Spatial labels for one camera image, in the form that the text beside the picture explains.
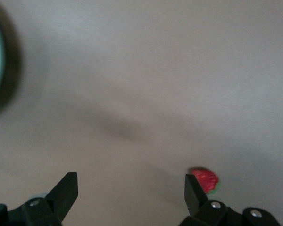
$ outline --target gray table surface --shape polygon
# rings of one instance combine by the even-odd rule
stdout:
[[[65,226],[175,226],[191,166],[283,225],[283,0],[0,0],[22,72],[0,202],[78,172]]]

